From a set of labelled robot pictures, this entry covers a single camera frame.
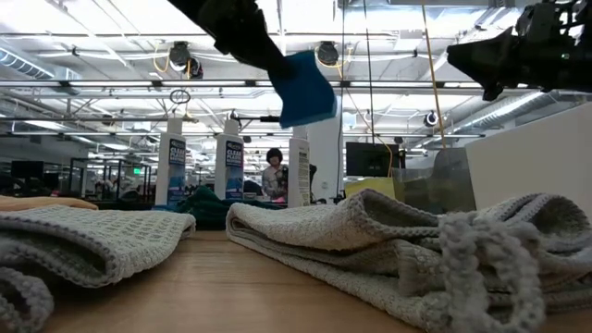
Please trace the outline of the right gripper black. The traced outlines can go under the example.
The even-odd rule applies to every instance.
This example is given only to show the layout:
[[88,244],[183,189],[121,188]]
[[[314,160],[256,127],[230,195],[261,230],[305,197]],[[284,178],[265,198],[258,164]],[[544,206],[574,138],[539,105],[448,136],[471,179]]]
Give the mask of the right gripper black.
[[515,29],[447,48],[448,62],[477,82],[484,101],[520,83],[543,91],[591,90],[591,3],[541,1],[524,8]]

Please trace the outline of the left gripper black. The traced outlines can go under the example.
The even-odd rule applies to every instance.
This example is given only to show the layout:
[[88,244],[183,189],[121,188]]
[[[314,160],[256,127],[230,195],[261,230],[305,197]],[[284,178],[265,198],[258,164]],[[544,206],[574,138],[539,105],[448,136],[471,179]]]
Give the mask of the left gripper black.
[[263,28],[253,27],[259,6],[253,0],[169,0],[215,40],[215,48],[239,62],[283,79],[294,74],[287,58]]

